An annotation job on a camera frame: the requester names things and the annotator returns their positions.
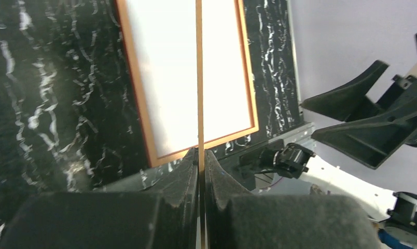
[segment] wall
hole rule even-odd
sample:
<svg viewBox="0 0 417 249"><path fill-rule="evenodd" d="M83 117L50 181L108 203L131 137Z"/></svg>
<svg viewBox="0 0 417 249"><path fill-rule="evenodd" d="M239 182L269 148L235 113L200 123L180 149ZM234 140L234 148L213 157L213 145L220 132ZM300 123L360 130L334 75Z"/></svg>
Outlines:
<svg viewBox="0 0 417 249"><path fill-rule="evenodd" d="M376 101L416 62L417 1L292 1L301 98L336 88L374 60L390 64L368 93ZM304 111L306 121L323 128L338 122ZM417 193L417 149L403 146L373 171L318 143L318 154L333 165L383 188Z"/></svg>

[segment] white board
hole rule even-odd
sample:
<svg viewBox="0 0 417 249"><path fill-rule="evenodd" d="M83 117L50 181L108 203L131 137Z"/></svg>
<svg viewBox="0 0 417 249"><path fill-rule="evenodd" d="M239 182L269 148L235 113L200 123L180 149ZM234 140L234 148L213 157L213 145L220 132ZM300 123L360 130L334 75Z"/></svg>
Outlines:
<svg viewBox="0 0 417 249"><path fill-rule="evenodd" d="M236 2L225 2L203 1L206 148L258 129ZM155 167L198 144L195 0L117 0L117 7L148 157Z"/></svg>

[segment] white wall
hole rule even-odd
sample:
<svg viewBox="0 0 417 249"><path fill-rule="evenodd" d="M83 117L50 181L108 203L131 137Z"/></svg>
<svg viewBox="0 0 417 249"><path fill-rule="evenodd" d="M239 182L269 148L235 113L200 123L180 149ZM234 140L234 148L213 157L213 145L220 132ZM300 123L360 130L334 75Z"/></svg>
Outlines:
<svg viewBox="0 0 417 249"><path fill-rule="evenodd" d="M368 93L376 101L416 62L417 0L291 0L302 99L338 87L377 59L390 64ZM305 110L317 128L338 122ZM417 149L403 146L376 171L318 143L318 154L383 188L417 193Z"/></svg>

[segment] wooden frame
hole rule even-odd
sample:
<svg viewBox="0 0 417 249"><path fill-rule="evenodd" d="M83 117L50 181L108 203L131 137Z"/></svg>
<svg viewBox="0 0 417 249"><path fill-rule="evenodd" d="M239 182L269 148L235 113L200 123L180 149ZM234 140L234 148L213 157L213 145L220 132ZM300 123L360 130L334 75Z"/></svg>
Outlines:
<svg viewBox="0 0 417 249"><path fill-rule="evenodd" d="M137 51L135 49L135 43L133 39L133 34L130 26L130 19L129 19L129 13L128 13L128 7L127 7L127 1L130 0L116 0L117 3L117 10L119 13L120 18L120 24L121 24L121 30L123 33L123 39L124 39L124 45L126 48L126 55L128 58L129 63L129 69L130 74L134 86L134 91L136 93L136 102L138 106L138 112L140 115L145 145L147 148L148 153L148 159L151 167L156 167L159 165L162 165L164 163L168 163L173 160L177 160L179 158L182 158L188 151L189 148L183 149L181 151L177 151L175 153L158 157L157 155L157 149L155 146L155 140L154 140L154 133L151 127L150 119L149 119L149 113L147 110L147 98L143 87L142 82L142 76L141 76L141 70L140 65L138 63L137 59ZM205 148L211 148L217 145L220 145L222 143L229 142L231 140L238 139L240 137L246 136L250 133L256 132L259 130L258 126L258 119L257 119L257 111L256 111L256 100L254 97L254 84L253 84L253 75L251 71L251 61L249 57L249 50L248 50L248 43L247 43L247 32L246 32L246 25L245 25L245 16L244 16L244 8L242 0L231 0L235 2L235 10L236 10L236 20L238 25L238 36L240 40L240 47L241 47L241 54L242 54L242 64L243 64L243 71L244 71L244 78L245 78L245 88L247 92L247 98L248 98L248 112L250 116L251 121L251 127L239 132L235 132L233 134L229 134L223 137L220 137L218 139L214 139L212 141L206 141L205 142ZM198 39L195 37L195 41L202 42L202 39ZM200 60L202 58L199 58L199 53L195 51L197 54L197 60ZM202 69L198 69L198 74L201 74ZM201 80L202 84L202 77L198 75L198 80L196 79L195 83L199 83L199 79Z"/></svg>

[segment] blue object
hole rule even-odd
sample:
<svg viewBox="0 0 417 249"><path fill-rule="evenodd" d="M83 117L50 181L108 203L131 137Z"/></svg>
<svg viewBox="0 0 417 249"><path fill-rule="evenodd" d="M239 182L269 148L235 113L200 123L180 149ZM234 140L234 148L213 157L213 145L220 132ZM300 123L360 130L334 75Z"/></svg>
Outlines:
<svg viewBox="0 0 417 249"><path fill-rule="evenodd" d="M378 237L383 244L386 244L391 249L412 249L409 246L401 244L399 240L393 238L383 229L378 230Z"/></svg>

